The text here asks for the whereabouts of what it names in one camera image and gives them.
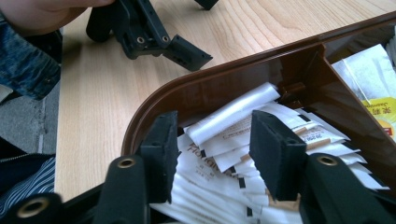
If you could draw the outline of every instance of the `white sugar packet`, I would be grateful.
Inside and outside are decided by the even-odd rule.
[[[207,157],[214,157],[250,143],[251,115],[200,145]]]
[[[367,163],[367,160],[363,158],[363,156],[359,155],[358,153],[350,153],[346,155],[339,156],[339,158],[346,164],[351,165],[356,162],[359,163]]]
[[[247,161],[241,161],[235,164],[230,168],[230,170],[233,175],[243,175],[252,171],[256,171],[257,168],[255,166],[254,160],[250,158]]]
[[[360,152],[360,149],[352,149],[350,147],[348,147],[348,144],[346,144],[346,142],[335,142],[335,143],[331,143],[322,147],[316,147],[313,148],[311,150],[307,150],[306,154],[311,155],[313,153],[326,153],[326,154],[330,154],[333,155],[335,157],[339,157],[339,156],[343,156],[346,154],[350,154],[350,153],[356,153],[356,152]]]
[[[231,151],[221,153],[213,157],[216,162],[216,165],[219,167],[220,171],[223,173],[230,167],[234,166],[235,164],[246,161],[250,157],[249,153],[249,145],[235,148]]]
[[[306,112],[305,110],[303,110],[301,108],[298,108],[295,111],[300,113],[301,115],[304,115],[307,118],[313,120],[314,122],[319,123],[321,126],[323,126],[329,132],[334,133],[338,136],[341,136],[341,137],[345,138],[346,140],[350,140],[348,136],[346,136],[344,133],[340,132],[338,129],[334,128],[331,124],[326,122],[324,119],[321,119],[318,115],[316,115],[314,113]]]
[[[361,164],[355,162],[348,166],[352,173],[359,179],[359,181],[363,184],[367,189],[390,189],[387,186],[383,186],[378,181],[376,181],[372,176],[371,172],[362,166]]]
[[[150,207],[183,223],[256,223],[248,221],[244,204],[199,188],[179,174],[175,174],[172,203]]]
[[[297,111],[290,109],[284,105],[280,105],[276,102],[270,102],[259,109],[260,111],[267,112],[276,116],[280,119],[288,128],[292,129],[294,132],[299,132],[301,129],[309,129],[317,124],[304,118]]]
[[[232,175],[235,175],[237,177],[254,177],[254,176],[259,176],[260,175],[260,171],[255,169],[255,170],[249,170],[249,171],[245,171],[243,173],[232,174]]]
[[[275,207],[262,209],[261,223],[265,224],[300,224],[303,223],[299,212],[284,210]]]
[[[243,192],[265,194],[266,187],[260,176],[236,178],[223,174],[213,161],[202,160],[199,148],[186,134],[181,135],[177,142],[181,151],[177,159],[177,173],[187,176],[191,183],[224,197],[234,198],[255,212],[260,212],[263,206],[268,205],[268,201],[262,204],[252,203],[243,195]]]
[[[269,82],[264,83],[232,100],[206,118],[186,127],[184,132],[195,145],[200,147],[209,138],[246,118],[254,109],[260,108],[279,97],[280,95],[274,85]]]
[[[276,102],[269,102],[261,108],[264,111],[276,116],[286,126],[293,129],[295,132],[300,130],[308,130],[316,125],[314,121],[305,120],[300,117],[300,114],[293,109]],[[251,133],[251,115],[236,122],[231,127],[222,131],[221,133],[211,137],[200,145],[200,149],[205,152],[207,157],[214,157],[222,153],[232,151],[236,148],[244,147],[250,143]]]
[[[345,140],[343,136],[329,132],[322,126],[316,126],[310,130],[298,134],[298,136],[304,142],[306,142],[307,150]]]

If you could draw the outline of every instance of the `black plastic bracket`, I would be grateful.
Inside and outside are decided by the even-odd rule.
[[[12,206],[0,224],[150,223],[149,204],[171,202],[179,154],[177,112],[161,114],[134,155],[110,163],[103,184],[66,203],[56,193],[33,195]]]
[[[195,0],[209,10],[218,0]],[[87,35],[105,42],[114,33],[126,56],[132,60],[141,55],[160,56],[190,70],[199,70],[212,57],[189,41],[176,35],[171,39],[149,0],[117,0],[105,7],[92,9]]]
[[[384,199],[364,187],[341,159],[308,156],[305,149],[305,142],[277,117],[253,111],[250,157],[275,199],[295,201],[301,194],[304,224],[395,223]]]

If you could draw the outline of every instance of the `finger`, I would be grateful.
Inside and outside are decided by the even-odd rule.
[[[58,6],[66,7],[102,7],[113,3],[115,0],[57,0]]]
[[[38,8],[49,11],[62,10],[70,7],[103,7],[116,0],[36,0]]]

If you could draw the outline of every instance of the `table surface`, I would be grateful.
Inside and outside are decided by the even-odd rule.
[[[203,69],[396,10],[392,0],[151,0],[171,36],[213,56]],[[64,27],[55,191],[64,202],[105,180],[136,109],[163,84],[190,72],[163,56],[129,60],[115,38],[93,43],[91,11]]]

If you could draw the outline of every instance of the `blue jacket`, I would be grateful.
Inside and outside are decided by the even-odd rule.
[[[18,35],[0,13],[0,84],[39,100],[50,93],[60,74],[60,64]]]

